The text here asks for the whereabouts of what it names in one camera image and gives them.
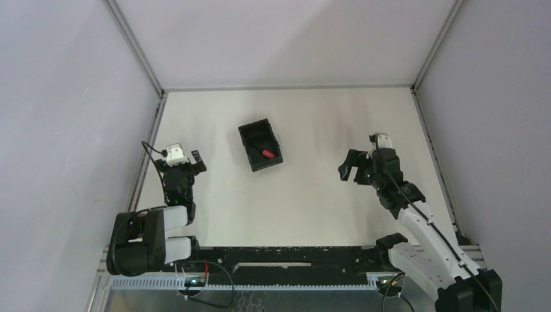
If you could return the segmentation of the red handled screwdriver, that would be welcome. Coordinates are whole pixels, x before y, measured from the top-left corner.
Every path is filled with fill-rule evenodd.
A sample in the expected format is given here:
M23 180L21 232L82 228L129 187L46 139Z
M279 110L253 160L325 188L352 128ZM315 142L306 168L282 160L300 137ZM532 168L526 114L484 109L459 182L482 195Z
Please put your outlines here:
M271 151L264 148L257 148L257 151L267 159L274 159L276 157Z

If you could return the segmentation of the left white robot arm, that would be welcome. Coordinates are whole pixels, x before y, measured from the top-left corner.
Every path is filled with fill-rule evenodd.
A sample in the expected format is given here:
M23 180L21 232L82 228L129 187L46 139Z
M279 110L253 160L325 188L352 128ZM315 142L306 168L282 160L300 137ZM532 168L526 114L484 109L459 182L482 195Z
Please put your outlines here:
M203 254L195 236L171 237L169 231L189 226L196 215L193 186L195 177L207 167L199 151L193 162L169 152L158 159L166 203L161 206L116 216L107 252L107 270L113 276L139 276L161 271L178 261L188 271L197 270Z

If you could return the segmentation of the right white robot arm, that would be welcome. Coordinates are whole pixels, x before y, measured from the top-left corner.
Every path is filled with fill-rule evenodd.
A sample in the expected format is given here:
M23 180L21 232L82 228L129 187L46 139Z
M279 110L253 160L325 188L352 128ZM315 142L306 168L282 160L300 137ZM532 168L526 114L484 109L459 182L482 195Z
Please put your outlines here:
M485 270L440 229L426 197L404 179L400 159L392 148L372 151L350 149L338 167L347 181L353 168L354 182L375 189L380 204L422 247L400 233L376 241L376 264L383 270L398 269L409 276L432 299L436 311L501 311L502 279Z

